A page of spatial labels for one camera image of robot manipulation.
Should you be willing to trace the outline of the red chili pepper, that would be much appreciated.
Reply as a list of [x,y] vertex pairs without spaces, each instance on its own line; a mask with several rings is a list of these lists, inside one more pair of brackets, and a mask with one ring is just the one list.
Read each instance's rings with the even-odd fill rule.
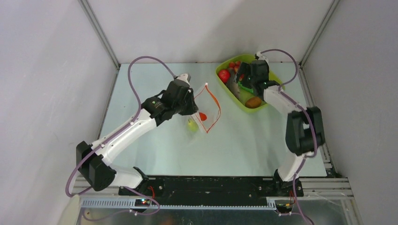
[[199,118],[201,121],[206,121],[207,115],[205,113],[199,112]]

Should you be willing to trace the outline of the clear zip bag orange zipper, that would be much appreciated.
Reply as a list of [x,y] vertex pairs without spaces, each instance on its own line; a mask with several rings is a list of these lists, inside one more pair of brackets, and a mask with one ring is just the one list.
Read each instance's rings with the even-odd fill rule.
[[[194,101],[198,106],[199,110],[197,113],[190,115],[188,119],[194,120],[199,129],[196,134],[208,134],[210,130],[215,126],[221,117],[221,106],[218,99],[209,89],[208,83],[204,83],[194,94]],[[199,112],[205,113],[207,115],[206,121],[201,121],[199,118]]]

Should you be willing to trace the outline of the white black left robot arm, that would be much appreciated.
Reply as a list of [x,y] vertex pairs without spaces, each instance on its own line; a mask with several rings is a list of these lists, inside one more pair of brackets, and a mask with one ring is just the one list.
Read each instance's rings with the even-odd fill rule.
[[77,145],[78,171],[94,191],[108,187],[128,187],[137,195],[148,191],[145,174],[139,168],[124,169],[113,165],[113,161],[140,136],[175,114],[188,116],[198,111],[189,81],[189,74],[177,76],[166,90],[146,99],[138,114],[113,132],[91,144],[82,141]]

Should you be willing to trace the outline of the green pear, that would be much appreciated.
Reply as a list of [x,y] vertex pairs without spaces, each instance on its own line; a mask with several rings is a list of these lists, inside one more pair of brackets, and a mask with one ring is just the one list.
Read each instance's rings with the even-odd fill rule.
[[197,123],[194,120],[191,120],[191,119],[187,120],[187,127],[193,133],[197,132],[198,129],[199,129]]

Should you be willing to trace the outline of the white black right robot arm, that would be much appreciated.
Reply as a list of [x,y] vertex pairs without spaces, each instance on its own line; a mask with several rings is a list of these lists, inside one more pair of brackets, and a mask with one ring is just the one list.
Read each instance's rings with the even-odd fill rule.
[[276,171],[279,179],[273,183],[274,192],[285,196],[292,189],[291,181],[299,177],[306,159],[316,157],[325,137],[320,109],[304,107],[288,96],[278,82],[269,79],[269,72],[265,60],[242,62],[235,80],[287,118],[285,142],[289,153]]

